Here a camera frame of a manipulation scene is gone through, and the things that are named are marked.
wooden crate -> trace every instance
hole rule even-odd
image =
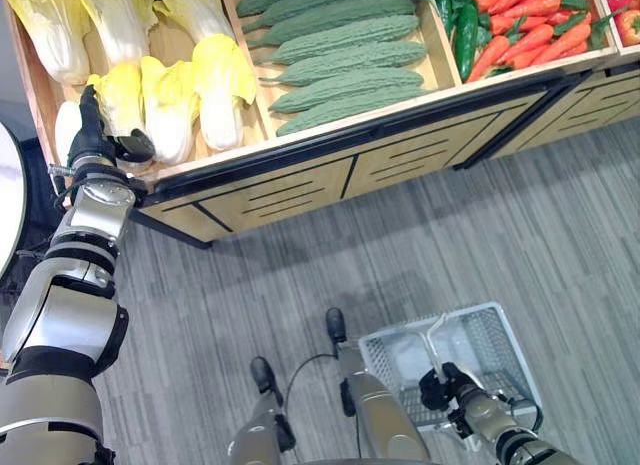
[[[235,4],[238,0],[223,0],[223,2],[231,25],[236,33],[238,43],[247,58],[252,60],[252,55],[246,46],[246,37],[242,32],[242,24],[252,21],[254,18],[238,18],[235,12]],[[593,5],[594,12],[600,15],[603,10],[602,3],[599,0],[593,0]],[[77,99],[82,87],[61,86],[53,81],[40,64],[33,44],[17,17],[13,13],[8,13],[8,16],[10,17],[10,28],[14,48],[45,158],[51,163],[58,163],[53,133],[57,108],[66,99]],[[478,88],[491,87],[505,81],[518,80],[523,76],[542,73],[553,68],[562,68],[567,71],[590,68],[595,63],[601,62],[614,53],[612,46],[613,39],[608,37],[607,47],[602,50],[559,60],[545,66],[531,67],[527,70],[511,72],[488,80],[462,85],[442,22],[437,16],[437,13],[431,6],[421,6],[419,8],[419,16],[421,20],[420,31],[410,37],[410,39],[423,41],[429,48],[429,56],[413,68],[424,76],[425,88],[428,90],[437,90],[436,92],[314,129],[276,138],[275,130],[283,123],[283,117],[277,114],[271,114],[268,111],[268,106],[278,96],[282,95],[286,88],[261,84],[256,102],[244,110],[245,138],[242,146],[233,150],[217,153],[206,147],[202,135],[197,130],[196,145],[187,162],[175,166],[155,164],[150,169],[138,173],[138,175],[152,186],[160,179],[175,176],[188,170],[234,160],[238,157],[260,153],[267,149],[282,147],[289,143],[326,133],[327,131],[348,128],[366,120],[411,109],[424,103],[435,102],[459,94],[469,93]],[[256,38],[260,33],[264,32],[253,32],[251,38]],[[92,72],[99,74],[105,73],[107,71],[106,60],[95,30],[92,30],[85,38],[85,46],[89,55]],[[159,16],[159,24],[154,27],[150,33],[150,48],[154,56],[158,57],[166,65],[170,65],[176,60],[189,60],[192,47],[193,42],[182,27]],[[264,52],[258,49],[254,56],[259,56],[260,53]],[[254,69],[257,76],[274,76],[279,72],[278,67],[262,66],[254,67]]]
[[[235,6],[239,0],[223,0],[223,4],[227,11],[229,21],[236,34],[238,44],[240,45],[247,60],[254,68],[258,77],[273,77],[277,75],[281,68],[277,66],[256,66],[254,59],[260,54],[265,53],[264,49],[249,51],[247,48],[247,39],[255,39],[264,31],[256,31],[252,34],[242,32],[242,25],[255,19],[250,17],[240,19],[235,11]],[[349,135],[352,130],[374,124],[387,117],[406,116],[414,113],[415,110],[423,110],[429,107],[435,108],[442,106],[446,108],[450,103],[459,103],[463,100],[474,100],[479,94],[487,92],[493,93],[492,90],[504,90],[509,88],[513,91],[515,84],[526,83],[536,76],[546,77],[554,70],[562,70],[565,73],[582,71],[593,67],[600,66],[602,63],[611,59],[615,54],[613,38],[608,35],[606,37],[606,46],[601,50],[591,51],[577,57],[571,57],[563,60],[557,60],[543,66],[530,67],[525,70],[506,73],[492,78],[480,80],[478,82],[462,84],[458,74],[451,46],[448,43],[444,27],[435,9],[428,4],[421,4],[418,7],[418,16],[420,18],[420,28],[408,40],[424,42],[429,50],[427,58],[421,63],[415,64],[412,69],[419,72],[424,77],[424,88],[431,93],[419,98],[407,100],[388,107],[384,107],[371,112],[363,113],[357,116],[337,120],[332,123],[324,124],[309,130],[301,131],[283,137],[276,136],[277,128],[283,123],[283,117],[273,114],[268,110],[269,105],[273,103],[279,96],[285,93],[286,88],[279,85],[266,85],[260,83],[258,85],[258,93],[256,101],[253,105],[245,107],[243,111],[244,120],[244,141],[242,146],[227,150],[224,152],[215,152],[210,150],[196,125],[196,144],[192,150],[188,160],[185,163],[175,166],[165,166],[163,164],[154,164],[147,170],[135,172],[135,174],[147,183],[150,192],[154,192],[162,184],[180,180],[189,174],[199,173],[203,170],[210,170],[224,166],[234,166],[243,160],[252,159],[279,150],[286,150],[288,147],[299,147],[300,144],[315,143],[335,134]],[[594,16],[603,16],[603,5],[600,0],[592,0],[592,13]],[[57,109],[66,99],[77,99],[81,93],[82,87],[65,87],[53,81],[40,64],[33,44],[26,33],[23,26],[13,13],[8,14],[10,18],[10,28],[12,32],[14,48],[18,58],[22,78],[27,92],[29,105],[33,114],[33,118],[43,148],[44,156],[49,163],[59,163],[55,153],[54,143],[54,124]],[[179,25],[168,21],[163,17],[158,17],[159,23],[150,33],[150,49],[151,53],[159,58],[165,65],[171,65],[176,60],[189,60],[193,48],[193,42],[188,34]],[[105,73],[107,71],[106,60],[101,49],[97,32],[92,30],[85,38],[85,46],[87,48],[91,69],[93,73]],[[496,137],[501,130],[515,121],[529,107],[540,98],[540,94],[536,91],[529,96],[518,98],[518,94],[513,95],[512,92],[503,94],[501,106],[495,107],[495,103],[487,105],[475,105],[475,108],[463,110],[458,113],[457,117],[444,117],[438,123],[429,124],[418,130],[398,130],[391,136],[384,138],[385,143],[376,141],[378,137],[372,132],[370,143],[359,145],[352,150],[344,153],[332,154],[330,151],[320,160],[322,166],[313,168],[314,172],[311,176],[297,177],[304,178],[299,183],[311,181],[312,183],[321,184],[316,188],[323,188],[322,192],[314,192],[315,189],[301,189],[300,193],[309,192],[309,196],[313,195],[313,199],[304,199],[299,204],[291,202],[291,208],[287,210],[276,210],[270,208],[276,203],[264,203],[269,205],[264,210],[269,213],[262,213],[260,210],[251,211],[253,203],[257,200],[255,196],[267,193],[283,193],[282,200],[290,199],[289,187],[294,187],[297,183],[289,183],[287,180],[274,180],[271,190],[253,189],[253,183],[262,183],[268,178],[269,173],[258,173],[256,177],[246,180],[238,180],[237,183],[225,185],[233,190],[243,189],[246,192],[231,195],[229,190],[222,190],[220,186],[211,184],[208,190],[196,191],[193,193],[185,192],[184,196],[178,198],[186,202],[192,203],[189,206],[179,206],[171,209],[175,204],[174,197],[154,199],[146,203],[147,206],[143,212],[151,219],[162,223],[172,229],[186,231],[188,235],[197,240],[209,241],[218,238],[227,233],[244,230],[254,226],[267,223],[269,221],[284,218],[285,216],[301,213],[312,208],[326,205],[331,202],[365,193],[369,190],[380,188],[381,186],[390,185],[392,183],[413,178],[415,176],[428,173],[430,171],[439,170],[461,163],[466,158],[477,152],[484,145],[489,143]],[[480,132],[471,139],[465,127],[456,126],[457,123],[468,120],[469,127],[479,127]],[[425,145],[421,141],[431,139],[433,130],[442,130],[437,132],[449,139],[446,147],[438,150],[433,156],[424,156],[422,161],[414,161],[414,170],[403,170],[405,165],[401,164],[398,158],[401,154],[414,153],[416,150]],[[337,160],[347,158],[349,168],[344,169],[344,164],[338,164]],[[331,166],[325,166],[329,162],[335,163]],[[310,170],[309,163],[315,163],[310,160],[308,163],[300,164],[300,170]],[[378,180],[381,177],[380,170],[387,167],[397,167],[398,173],[394,177]],[[293,173],[286,167],[274,172],[277,177],[282,177],[287,173]],[[331,180],[341,183],[340,187],[332,186]],[[215,200],[203,200],[202,197],[209,197],[217,194],[224,194],[224,199],[220,195]]]
[[[594,74],[551,106],[494,158],[527,150],[640,115],[640,67]]]
[[[599,2],[602,3],[602,11],[604,13],[604,16],[610,15],[611,8],[609,7],[609,3],[607,2],[607,0],[599,0]],[[618,27],[616,27],[614,19],[612,18],[609,23],[611,28],[611,36],[613,38],[613,43],[616,47],[617,53],[607,61],[606,66],[615,67],[639,61],[640,45],[633,45],[631,47],[624,46],[622,44],[622,40],[620,39]]]

chinese cabbage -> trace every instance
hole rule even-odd
[[[24,24],[40,62],[54,80],[80,85],[89,76],[82,37],[89,17],[79,0],[7,0]]]
[[[195,43],[218,33],[235,39],[221,0],[162,0],[154,8],[186,28]]]
[[[107,135],[129,136],[135,128],[144,132],[141,77],[136,64],[121,63],[103,77],[91,75],[87,85],[95,88]]]
[[[171,165],[184,162],[193,146],[192,127],[198,114],[193,66],[179,61],[165,68],[153,57],[143,57],[140,66],[145,124],[155,159]]]
[[[93,20],[110,67],[149,55],[149,29],[158,21],[153,0],[81,0]]]
[[[256,81],[238,45],[227,35],[201,40],[193,49],[200,128],[209,148],[224,150],[242,142],[242,105],[253,103]]]

red bell pepper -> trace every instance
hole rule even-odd
[[[640,10],[627,10],[616,18],[622,44],[626,47],[640,44]]]

round white object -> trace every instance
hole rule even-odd
[[[0,277],[15,253],[27,206],[27,184],[18,142],[0,123]]]

black cable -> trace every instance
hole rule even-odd
[[[500,400],[502,400],[504,403],[506,403],[507,405],[509,405],[509,411],[511,413],[511,417],[515,418],[515,409],[517,407],[519,407],[520,405],[525,405],[527,403],[533,405],[536,409],[536,419],[533,422],[533,426],[531,427],[531,431],[533,433],[538,433],[538,431],[542,428],[542,424],[544,423],[544,413],[542,413],[542,408],[540,408],[540,406],[538,406],[538,404],[530,399],[530,398],[521,398],[519,400],[516,400],[515,398],[507,398],[505,395],[503,395],[502,393],[499,393],[498,395],[496,395],[496,397],[498,397]]]
[[[336,357],[334,355],[331,355],[330,353],[318,353],[317,355],[314,355],[311,358],[307,358],[304,362],[302,362],[300,364],[300,366],[296,369],[295,372],[293,372],[293,375],[291,376],[291,380],[289,380],[289,384],[287,385],[287,392],[284,396],[284,414],[286,416],[289,416],[288,414],[288,410],[289,410],[289,395],[291,394],[291,389],[293,388],[293,382],[295,381],[296,377],[298,376],[298,374],[302,371],[302,369],[307,366],[308,364],[310,364],[311,362],[313,362],[314,360],[317,360],[319,358],[333,358],[335,359]]]
[[[62,206],[62,204],[64,202],[64,199],[67,197],[67,195],[69,195],[73,191],[77,190],[82,185],[86,185],[86,184],[91,183],[93,181],[98,181],[98,182],[105,182],[106,181],[106,182],[113,182],[113,183],[116,183],[118,185],[122,185],[122,182],[120,182],[118,180],[109,179],[109,178],[106,178],[106,177],[83,178],[82,180],[78,180],[78,181],[73,182],[68,188],[65,188],[62,192],[60,192],[60,194],[53,201],[53,208],[55,208],[58,211],[61,211],[62,213],[66,212],[66,209]]]
[[[360,447],[360,421],[356,413],[356,445],[358,446],[358,458],[362,458],[362,448]]]

